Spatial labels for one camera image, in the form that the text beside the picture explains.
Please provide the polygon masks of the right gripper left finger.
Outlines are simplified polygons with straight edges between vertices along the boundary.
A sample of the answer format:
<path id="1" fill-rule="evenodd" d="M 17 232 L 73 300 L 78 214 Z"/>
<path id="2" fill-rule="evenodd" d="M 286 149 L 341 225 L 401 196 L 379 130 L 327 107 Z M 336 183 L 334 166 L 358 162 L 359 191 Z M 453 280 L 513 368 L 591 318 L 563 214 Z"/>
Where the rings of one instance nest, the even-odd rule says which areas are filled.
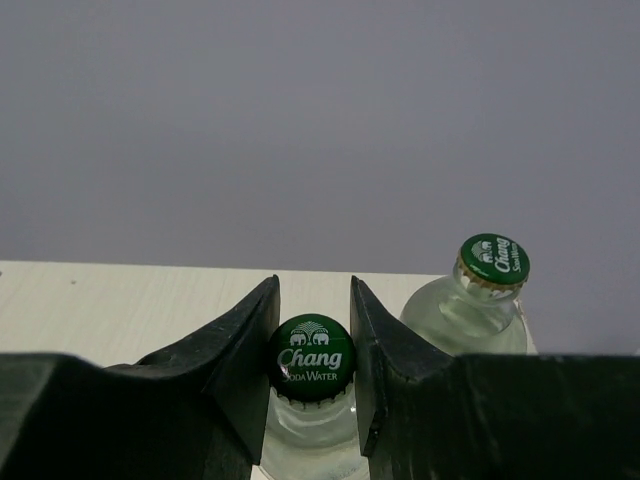
<path id="1" fill-rule="evenodd" d="M 133 364 L 1 358 L 5 479 L 247 479 L 269 402 L 265 353 L 280 282 Z"/>

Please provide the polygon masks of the green-cap glass bottle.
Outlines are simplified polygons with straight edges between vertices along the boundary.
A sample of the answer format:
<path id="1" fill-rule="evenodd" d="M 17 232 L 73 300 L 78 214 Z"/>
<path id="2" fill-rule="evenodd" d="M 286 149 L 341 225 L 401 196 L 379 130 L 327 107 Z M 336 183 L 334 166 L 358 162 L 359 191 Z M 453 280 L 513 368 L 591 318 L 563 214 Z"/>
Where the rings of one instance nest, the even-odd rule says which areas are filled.
<path id="1" fill-rule="evenodd" d="M 368 479 L 345 327 L 306 313 L 282 323 L 266 356 L 270 399 L 259 468 L 269 479 Z"/>
<path id="2" fill-rule="evenodd" d="M 530 259 L 517 242 L 480 233 L 460 246 L 452 273 L 405 303 L 399 320 L 449 355 L 532 352 L 519 296 Z"/>

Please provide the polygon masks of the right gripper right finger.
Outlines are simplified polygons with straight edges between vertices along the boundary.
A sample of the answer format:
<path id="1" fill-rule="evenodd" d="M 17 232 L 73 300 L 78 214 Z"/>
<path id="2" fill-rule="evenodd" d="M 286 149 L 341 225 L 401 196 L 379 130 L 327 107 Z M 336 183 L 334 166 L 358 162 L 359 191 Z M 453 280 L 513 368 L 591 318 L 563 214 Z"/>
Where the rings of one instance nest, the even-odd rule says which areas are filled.
<path id="1" fill-rule="evenodd" d="M 452 357 L 353 278 L 360 450 L 374 479 L 635 479 L 639 360 Z"/>

